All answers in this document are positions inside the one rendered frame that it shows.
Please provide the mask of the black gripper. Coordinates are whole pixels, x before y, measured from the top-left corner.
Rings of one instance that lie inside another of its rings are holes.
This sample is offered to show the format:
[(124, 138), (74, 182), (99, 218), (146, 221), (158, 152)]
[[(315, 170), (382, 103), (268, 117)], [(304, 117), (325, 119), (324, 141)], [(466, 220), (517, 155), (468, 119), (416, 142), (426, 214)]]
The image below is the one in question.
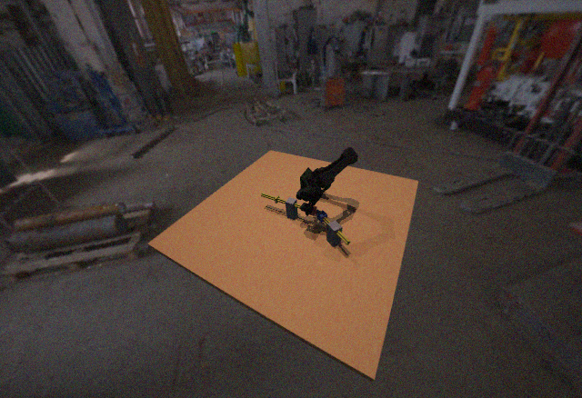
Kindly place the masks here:
[(321, 193), (321, 194), (315, 194), (309, 200), (309, 203), (308, 204), (307, 203), (303, 203), (301, 205), (300, 210), (303, 211), (303, 212), (305, 212), (306, 215), (309, 216), (313, 212), (313, 209), (314, 209), (314, 206), (313, 205), (315, 205), (317, 203), (317, 201), (321, 198), (322, 194), (323, 193)]

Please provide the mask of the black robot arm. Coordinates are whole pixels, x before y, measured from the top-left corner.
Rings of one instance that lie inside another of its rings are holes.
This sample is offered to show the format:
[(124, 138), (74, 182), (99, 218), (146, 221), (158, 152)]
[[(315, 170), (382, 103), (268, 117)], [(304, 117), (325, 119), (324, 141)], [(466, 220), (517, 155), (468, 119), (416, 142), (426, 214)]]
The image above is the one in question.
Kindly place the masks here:
[[(305, 189), (299, 189), (296, 199), (308, 202), (315, 194), (321, 194), (330, 188), (335, 181), (335, 177), (343, 171), (349, 164), (358, 161), (358, 154), (353, 147), (348, 147), (332, 164), (327, 167), (320, 167), (314, 170), (306, 180), (310, 185)], [(320, 187), (324, 188), (322, 191)]]

